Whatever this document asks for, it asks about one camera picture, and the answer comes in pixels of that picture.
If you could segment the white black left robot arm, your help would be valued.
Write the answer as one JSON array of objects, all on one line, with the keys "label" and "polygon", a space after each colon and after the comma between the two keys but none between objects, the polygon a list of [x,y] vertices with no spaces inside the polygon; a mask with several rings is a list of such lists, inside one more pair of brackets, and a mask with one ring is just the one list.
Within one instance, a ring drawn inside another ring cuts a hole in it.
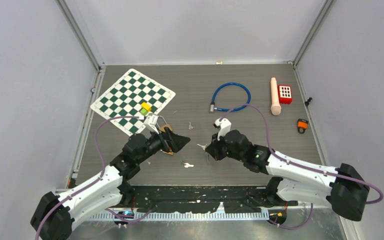
[{"label": "white black left robot arm", "polygon": [[64,192],[45,193],[30,220],[35,239],[66,240],[81,223],[109,207],[128,207],[134,188],[128,181],[140,164],[161,150],[179,152],[190,138],[174,133],[169,127],[152,132],[150,137],[133,134],[122,151],[97,175]]}]

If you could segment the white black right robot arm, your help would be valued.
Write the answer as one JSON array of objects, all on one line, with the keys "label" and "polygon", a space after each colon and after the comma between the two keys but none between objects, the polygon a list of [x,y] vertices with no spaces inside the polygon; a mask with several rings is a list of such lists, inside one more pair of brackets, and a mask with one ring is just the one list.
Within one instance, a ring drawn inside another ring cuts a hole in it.
[{"label": "white black right robot arm", "polygon": [[370,188],[352,165],[330,167],[298,160],[253,144],[238,130],[221,137],[214,134],[205,152],[216,161],[231,158],[254,173],[272,175],[265,192],[271,205],[300,201],[329,207],[351,221],[363,217]]}]

